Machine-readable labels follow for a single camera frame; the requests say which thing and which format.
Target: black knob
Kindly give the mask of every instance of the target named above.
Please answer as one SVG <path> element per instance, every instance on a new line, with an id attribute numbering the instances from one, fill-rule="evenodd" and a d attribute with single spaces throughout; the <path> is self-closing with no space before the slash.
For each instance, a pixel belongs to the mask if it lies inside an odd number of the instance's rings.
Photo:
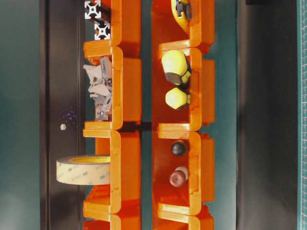
<path id="1" fill-rule="evenodd" d="M 182 140 L 178 140 L 174 144 L 172 144 L 171 150 L 174 155 L 181 156 L 185 154 L 185 152 L 187 151 L 187 147 Z"/>

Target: tape roll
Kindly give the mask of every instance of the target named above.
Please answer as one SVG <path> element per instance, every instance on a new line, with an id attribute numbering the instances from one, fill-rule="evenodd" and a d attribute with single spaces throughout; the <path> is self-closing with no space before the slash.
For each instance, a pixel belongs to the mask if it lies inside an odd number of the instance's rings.
<path id="1" fill-rule="evenodd" d="M 109 156 L 77 156 L 57 160 L 57 181 L 65 184 L 110 184 Z"/>

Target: green background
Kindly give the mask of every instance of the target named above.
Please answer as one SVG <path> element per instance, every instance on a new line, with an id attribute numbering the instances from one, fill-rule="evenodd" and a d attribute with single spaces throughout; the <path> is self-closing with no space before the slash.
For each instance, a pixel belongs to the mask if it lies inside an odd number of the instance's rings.
<path id="1" fill-rule="evenodd" d="M 0 7 L 0 229 L 40 229 L 39 0 Z"/>

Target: screw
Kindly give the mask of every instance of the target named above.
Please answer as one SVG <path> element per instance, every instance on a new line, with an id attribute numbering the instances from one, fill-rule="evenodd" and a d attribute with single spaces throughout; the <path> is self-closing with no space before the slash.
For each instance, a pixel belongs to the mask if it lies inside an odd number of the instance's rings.
<path id="1" fill-rule="evenodd" d="M 63 131 L 63 130 L 66 129 L 66 125 L 65 125 L 65 124 L 62 124 L 59 128 Z"/>

